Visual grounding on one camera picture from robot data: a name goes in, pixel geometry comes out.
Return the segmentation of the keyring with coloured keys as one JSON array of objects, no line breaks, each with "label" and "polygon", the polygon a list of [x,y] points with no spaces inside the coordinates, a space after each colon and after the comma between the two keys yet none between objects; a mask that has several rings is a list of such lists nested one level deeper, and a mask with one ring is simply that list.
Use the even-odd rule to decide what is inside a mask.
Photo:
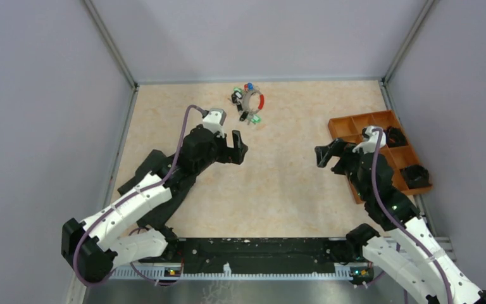
[{"label": "keyring with coloured keys", "polygon": [[[251,105],[253,97],[259,98],[259,104],[255,108]],[[248,125],[256,125],[261,122],[261,117],[258,113],[265,105],[265,96],[253,83],[248,82],[244,84],[243,88],[234,87],[230,95],[230,101],[237,108],[240,122],[247,122]]]}]

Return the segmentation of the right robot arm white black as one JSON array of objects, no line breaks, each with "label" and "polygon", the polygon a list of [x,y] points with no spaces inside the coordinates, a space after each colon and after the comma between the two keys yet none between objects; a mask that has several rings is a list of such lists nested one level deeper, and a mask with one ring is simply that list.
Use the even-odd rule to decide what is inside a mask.
[{"label": "right robot arm white black", "polygon": [[486,290],[469,280],[430,232],[419,209],[394,187],[394,170],[381,154],[354,151],[355,144],[341,138],[315,147],[316,162],[345,175],[361,191],[364,208],[405,251],[389,247],[368,224],[347,234],[346,253],[354,261],[367,260],[395,280],[417,303],[486,303]]}]

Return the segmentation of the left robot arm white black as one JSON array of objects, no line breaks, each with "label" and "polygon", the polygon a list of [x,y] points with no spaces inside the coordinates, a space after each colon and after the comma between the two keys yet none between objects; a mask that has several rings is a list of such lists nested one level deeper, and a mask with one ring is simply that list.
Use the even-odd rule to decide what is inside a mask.
[{"label": "left robot arm white black", "polygon": [[123,264],[146,257],[173,260],[178,246],[165,224],[209,166],[242,164],[249,148],[238,130],[232,131],[232,140],[230,147],[224,132],[199,124],[181,138],[174,154],[152,150],[112,205],[83,220],[66,221],[61,254],[76,278],[92,287]]}]

